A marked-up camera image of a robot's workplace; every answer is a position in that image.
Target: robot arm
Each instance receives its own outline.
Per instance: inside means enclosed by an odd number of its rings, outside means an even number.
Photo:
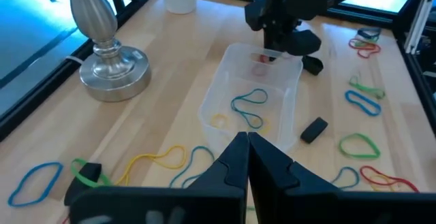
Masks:
[[[310,30],[298,31],[301,20],[312,20],[344,0],[254,0],[245,6],[245,21],[253,31],[264,30],[264,47],[303,56],[320,49]]]

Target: wooden tabletop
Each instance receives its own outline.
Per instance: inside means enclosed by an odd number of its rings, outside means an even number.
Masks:
[[[150,0],[116,36],[124,45],[148,55],[153,68],[150,86],[129,101],[101,103],[88,96],[77,73],[65,82],[0,143],[0,223],[60,223],[67,214],[63,196],[73,179],[69,165],[76,157],[101,163],[104,172],[116,180],[140,153],[163,153],[181,144],[189,154],[197,145],[207,146],[198,108],[224,51],[235,42],[262,45],[262,33],[251,31],[245,23],[244,4],[198,0],[195,12],[175,15],[164,9],[163,0]],[[300,78],[294,133],[299,135],[319,116],[329,126],[314,143],[299,142],[287,154],[326,180],[332,180],[343,166],[372,165],[410,180],[421,191],[436,191],[435,137],[392,33],[383,30],[382,52],[365,60],[347,45],[362,26],[318,17],[302,27],[323,39],[321,50],[313,56],[324,62],[325,69],[319,76],[304,71]],[[351,89],[347,81],[352,75],[386,90],[380,116],[367,116],[346,102],[344,92]],[[359,161],[339,153],[338,141],[356,132],[374,140],[381,151],[379,159]],[[359,153],[368,152],[359,142],[349,146]],[[181,152],[174,151],[163,160],[178,163]],[[206,153],[198,153],[193,160],[187,176],[211,164]],[[7,206],[7,198],[24,174],[47,161],[65,165],[48,198],[26,208]],[[17,200],[37,199],[54,171],[38,172]],[[133,167],[130,185],[167,187],[177,173],[143,159]],[[352,180],[346,174],[338,185]],[[355,190],[372,191],[365,182]],[[409,191],[405,186],[399,190]],[[256,223],[254,213],[248,214],[247,221]]]

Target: blue rubber band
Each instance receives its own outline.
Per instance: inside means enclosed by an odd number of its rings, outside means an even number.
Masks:
[[[340,177],[342,176],[342,173],[343,173],[344,170],[351,171],[354,174],[354,176],[356,177],[356,182],[354,184],[352,184],[352,185],[348,185],[348,186],[344,186],[344,187],[338,187],[338,188],[341,189],[341,190],[344,190],[344,189],[348,189],[348,188],[352,188],[352,187],[357,186],[359,184],[359,182],[360,182],[359,173],[355,169],[353,169],[352,167],[348,167],[348,166],[342,167],[342,169],[339,171],[338,176],[336,176],[336,178],[334,180],[332,180],[330,183],[333,184],[338,179],[340,179]]]
[[[354,95],[357,98],[360,98],[361,100],[367,102],[369,105],[373,106],[375,108],[375,112],[370,111],[367,107],[365,107],[360,102],[352,100],[352,98],[350,97],[351,95]],[[369,98],[365,97],[364,95],[361,95],[360,93],[357,93],[356,91],[345,92],[345,98],[351,104],[359,106],[360,109],[362,109],[362,111],[368,114],[369,116],[378,116],[382,112],[382,107],[378,103],[370,100]]]
[[[48,183],[48,186],[46,187],[44,192],[41,194],[41,197],[39,199],[31,201],[31,202],[27,202],[27,203],[23,203],[23,204],[15,204],[14,198],[17,194],[19,194],[21,192],[21,189],[24,186],[24,184],[26,183],[26,180],[36,171],[42,169],[43,167],[48,167],[51,165],[56,165],[58,167],[58,169],[57,169],[56,174],[53,176],[52,180]],[[61,175],[62,169],[63,169],[62,163],[50,162],[50,163],[43,163],[43,164],[38,165],[38,166],[34,167],[33,169],[29,170],[29,172],[27,172],[25,174],[25,176],[22,178],[22,180],[20,181],[20,184],[18,184],[15,191],[12,192],[12,194],[9,196],[9,199],[7,200],[7,204],[11,207],[25,207],[25,206],[30,206],[32,204],[37,204],[37,203],[42,202],[50,193],[50,190],[53,188],[53,185],[55,185],[57,179]]]
[[[180,178],[192,165],[192,161],[193,161],[193,155],[197,150],[205,150],[206,152],[209,153],[209,155],[212,157],[212,162],[215,161],[215,157],[213,156],[212,151],[205,147],[205,146],[196,146],[194,149],[192,149],[191,152],[191,159],[189,160],[189,163],[186,165],[186,168],[183,169],[180,173],[178,173],[170,182],[170,188],[172,187],[172,185],[176,182],[176,180],[178,178]],[[197,178],[199,178],[203,173],[195,175],[195,176],[190,176],[189,178],[187,178],[186,180],[183,181],[182,183],[182,188],[185,188],[185,185],[190,181],[190,180],[195,180]]]
[[[263,101],[254,101],[254,100],[246,98],[246,97],[254,94],[256,91],[260,91],[263,94],[265,94],[265,100],[263,100]],[[239,95],[239,96],[235,97],[232,100],[232,102],[230,103],[230,106],[232,107],[232,110],[237,112],[237,113],[239,113],[245,119],[245,121],[247,122],[248,126],[250,126],[250,128],[252,128],[252,129],[260,129],[262,126],[264,126],[264,120],[259,115],[239,110],[236,107],[236,105],[235,105],[235,102],[238,101],[238,100],[247,101],[249,103],[254,103],[254,104],[263,104],[263,103],[266,103],[266,101],[268,101],[268,93],[264,89],[253,89],[253,91],[251,91],[250,93],[248,93],[246,95]],[[251,124],[248,116],[252,116],[252,117],[258,118],[259,121],[260,121],[260,125],[259,126],[255,126],[255,125]]]

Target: cable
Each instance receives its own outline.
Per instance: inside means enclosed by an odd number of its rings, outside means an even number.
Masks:
[[[344,189],[352,188],[352,187],[359,185],[359,182],[360,182],[359,173],[355,169],[353,169],[352,167],[349,167],[349,166],[342,167],[342,169],[339,171],[339,174],[330,183],[334,184],[338,179],[340,179],[344,170],[351,171],[354,174],[356,181],[355,181],[355,183],[353,183],[351,185],[338,187],[338,188],[341,190],[344,190]]]
[[[160,158],[167,156],[175,148],[180,148],[183,151],[182,161],[178,165],[168,165],[166,163],[162,163],[162,162],[159,162],[156,160],[156,159],[160,159]],[[123,175],[115,182],[115,185],[119,185],[120,183],[122,183],[125,180],[125,185],[127,186],[129,184],[129,173],[130,173],[131,167],[133,166],[133,164],[137,160],[139,160],[143,157],[149,158],[149,159],[153,160],[155,163],[157,163],[158,165],[165,167],[167,169],[177,170],[177,169],[182,168],[184,166],[184,164],[186,163],[186,148],[184,146],[181,146],[181,145],[175,145],[175,146],[171,146],[164,154],[161,154],[161,155],[154,155],[154,154],[147,153],[147,154],[142,154],[142,155],[138,155],[138,156],[134,157],[133,159],[130,160]]]
[[[348,84],[351,85],[352,87],[358,89],[359,91],[362,91],[362,92],[364,92],[372,97],[375,97],[377,99],[383,99],[386,96],[386,93],[384,92],[383,89],[371,88],[371,87],[364,86],[361,83],[359,83],[358,76],[352,76],[349,79]]]
[[[364,142],[366,142],[368,144],[369,147],[371,147],[371,149],[373,149],[374,154],[372,154],[372,155],[370,155],[370,154],[353,154],[353,153],[347,152],[343,148],[343,144],[345,141],[347,141],[350,138],[362,139]],[[368,136],[361,134],[361,133],[353,133],[351,135],[345,136],[344,138],[342,138],[339,141],[338,148],[339,148],[339,151],[343,155],[345,155],[347,157],[355,158],[355,159],[378,159],[381,155],[380,150],[378,149],[377,145]]]
[[[265,100],[254,101],[254,100],[246,98],[246,97],[254,94],[257,91],[262,92],[263,94],[265,94]],[[239,96],[233,98],[232,102],[230,103],[230,106],[231,106],[232,110],[237,112],[237,113],[239,113],[245,119],[245,121],[247,122],[248,126],[250,126],[250,128],[252,128],[252,129],[260,129],[264,125],[264,120],[259,115],[257,115],[257,114],[250,113],[250,112],[244,112],[242,110],[239,110],[236,107],[236,105],[235,105],[235,102],[238,101],[238,100],[246,101],[246,102],[253,103],[253,104],[264,104],[264,103],[266,103],[266,101],[268,101],[268,93],[264,89],[253,89],[250,93],[247,93],[245,95],[239,95]],[[252,116],[252,117],[258,118],[259,122],[260,122],[259,126],[252,125],[250,120],[249,120],[249,118],[248,118],[248,116]]]
[[[75,61],[75,62],[77,62],[77,63],[83,65],[83,60],[82,60],[82,59],[79,59],[79,58],[77,58],[77,57],[66,56],[66,57],[65,57],[65,60],[72,60],[72,61]]]
[[[188,165],[186,165],[186,168],[185,169],[183,169],[180,173],[178,173],[172,180],[171,180],[171,182],[170,182],[170,188],[173,186],[173,184],[176,182],[176,180],[178,179],[178,178],[180,178],[190,167],[191,167],[191,165],[192,165],[192,161],[193,161],[193,155],[194,155],[194,153],[197,151],[197,150],[205,150],[210,156],[211,156],[211,158],[212,158],[212,162],[215,162],[215,157],[213,156],[213,153],[212,153],[212,151],[209,149],[209,148],[207,148],[207,147],[205,147],[205,146],[196,146],[194,149],[192,149],[192,152],[191,152],[191,159],[189,160],[189,163],[188,163]],[[200,177],[203,173],[201,173],[201,174],[198,174],[198,175],[195,175],[195,176],[191,176],[191,177],[189,177],[189,178],[187,178],[186,180],[184,180],[183,181],[183,183],[182,183],[182,188],[185,188],[185,185],[186,185],[186,183],[188,183],[190,180],[194,180],[194,179],[197,179],[198,177]]]
[[[374,181],[374,180],[371,180],[368,176],[365,176],[365,174],[363,174],[363,170],[364,170],[364,169],[372,170],[372,171],[375,172],[376,174],[379,174],[379,175],[385,176],[385,177],[389,178],[390,180],[394,180],[394,182],[380,183],[380,182],[376,182],[376,181]],[[362,177],[363,177],[365,180],[367,180],[368,182],[373,183],[373,184],[376,184],[376,185],[379,185],[379,186],[390,186],[390,185],[393,185],[393,184],[395,184],[395,183],[397,183],[397,182],[401,182],[401,183],[404,183],[404,184],[406,184],[407,186],[409,186],[409,187],[410,187],[410,188],[411,188],[415,193],[419,193],[418,188],[417,188],[415,185],[413,185],[410,181],[405,180],[405,179],[403,179],[403,178],[398,178],[398,177],[393,177],[393,176],[387,176],[387,175],[381,173],[380,171],[376,170],[374,167],[369,166],[369,165],[364,165],[364,166],[362,166],[362,167],[360,168],[360,174],[361,174]]]
[[[24,186],[24,184],[26,183],[26,180],[36,171],[44,168],[44,167],[48,167],[48,166],[52,166],[55,165],[57,166],[57,171],[54,174],[53,178],[50,180],[50,182],[48,183],[46,189],[42,192],[40,198],[38,198],[37,200],[33,200],[30,202],[26,202],[23,204],[15,204],[14,203],[14,199],[15,196],[17,194],[19,194],[21,192],[22,187]],[[21,179],[20,183],[18,184],[17,188],[15,189],[15,191],[12,192],[12,194],[9,196],[9,199],[7,199],[7,204],[11,207],[25,207],[25,206],[30,206],[32,204],[38,204],[40,202],[42,202],[44,199],[46,199],[46,197],[48,196],[48,194],[50,193],[50,190],[53,188],[53,186],[55,185],[57,179],[59,178],[59,176],[61,175],[63,169],[63,165],[62,163],[59,162],[50,162],[50,163],[43,163],[41,165],[37,165],[34,168],[32,168],[31,170],[29,170],[29,172],[27,172],[25,174],[25,176]]]

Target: clear plastic container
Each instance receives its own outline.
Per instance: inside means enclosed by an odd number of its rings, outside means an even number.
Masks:
[[[268,57],[276,59],[270,62]],[[229,46],[198,113],[211,148],[222,153],[239,131],[256,131],[283,152],[291,149],[296,142],[292,130],[301,71],[301,57],[246,44]],[[230,105],[233,98],[254,89],[268,93],[265,103],[237,101],[236,105],[240,110],[262,117],[264,125],[259,129],[250,128]],[[264,94],[256,92],[249,98],[263,100]],[[254,125],[259,122],[252,116],[248,119]]]

